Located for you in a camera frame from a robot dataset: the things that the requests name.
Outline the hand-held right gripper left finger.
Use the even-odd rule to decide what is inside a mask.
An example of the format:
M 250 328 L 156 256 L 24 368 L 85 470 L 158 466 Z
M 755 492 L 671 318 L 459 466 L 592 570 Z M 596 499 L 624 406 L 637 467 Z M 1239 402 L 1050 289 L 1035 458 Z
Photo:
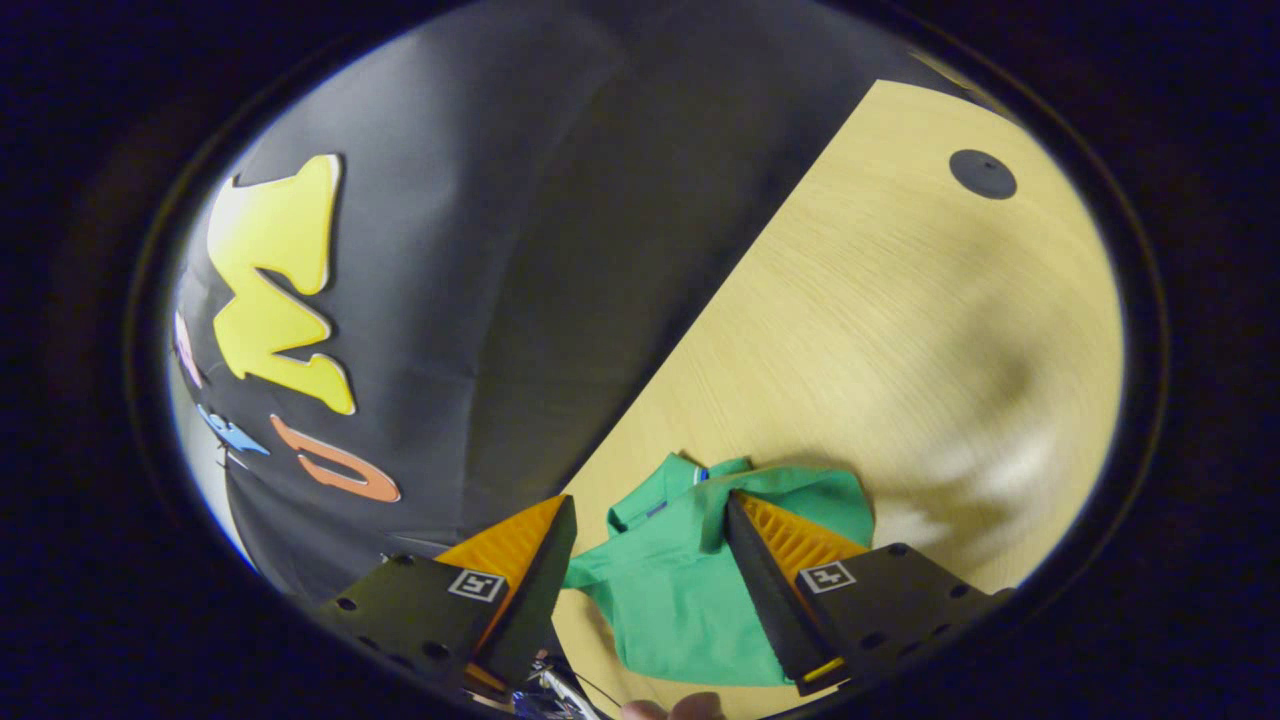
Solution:
M 557 495 L 434 559 L 390 556 L 317 620 L 431 691 L 507 701 L 545 644 L 576 534 Z

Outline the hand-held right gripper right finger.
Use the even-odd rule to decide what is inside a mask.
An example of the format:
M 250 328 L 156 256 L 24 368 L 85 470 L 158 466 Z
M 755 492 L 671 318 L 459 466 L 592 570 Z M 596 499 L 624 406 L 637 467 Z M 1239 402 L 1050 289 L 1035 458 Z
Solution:
M 808 697 L 869 691 L 929 662 L 1012 597 L 910 544 L 869 550 L 735 491 L 724 538 L 783 674 Z

